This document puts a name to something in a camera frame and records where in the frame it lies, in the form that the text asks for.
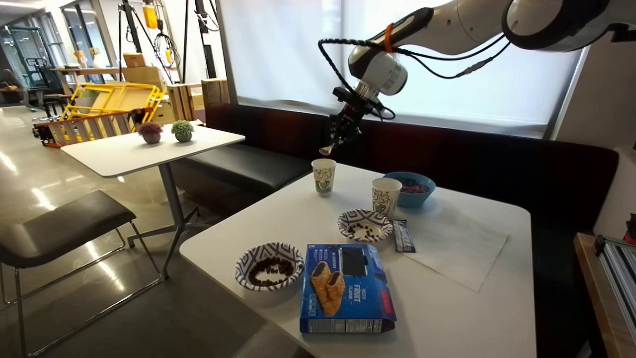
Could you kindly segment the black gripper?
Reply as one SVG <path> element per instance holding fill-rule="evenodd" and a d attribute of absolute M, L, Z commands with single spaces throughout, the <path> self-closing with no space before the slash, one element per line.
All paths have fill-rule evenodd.
<path fill-rule="evenodd" d="M 381 101 L 363 97 L 357 89 L 341 85 L 335 87 L 333 93 L 339 101 L 345 103 L 345 107 L 331 119 L 325 148 L 335 148 L 337 142 L 345 144 L 353 140 L 365 115 L 381 117 L 384 111 L 384 105 Z"/>

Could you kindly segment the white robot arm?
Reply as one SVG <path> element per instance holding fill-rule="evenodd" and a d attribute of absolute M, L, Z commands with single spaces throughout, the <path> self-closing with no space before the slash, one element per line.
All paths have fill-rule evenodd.
<path fill-rule="evenodd" d="M 635 27 L 636 0 L 450 0 L 414 9 L 375 37 L 355 39 L 349 69 L 359 85 L 353 87 L 339 73 L 343 87 L 335 95 L 345 107 L 331 117 L 329 140 L 321 152 L 331 154 L 337 144 L 361 134 L 367 113 L 392 117 L 379 95 L 400 93 L 408 81 L 396 53 L 424 59 L 410 45 L 434 49 L 442 59 L 472 57 L 490 39 L 508 39 L 526 49 L 573 51 L 607 31 L 615 33 L 615 41 L 633 39 Z"/>

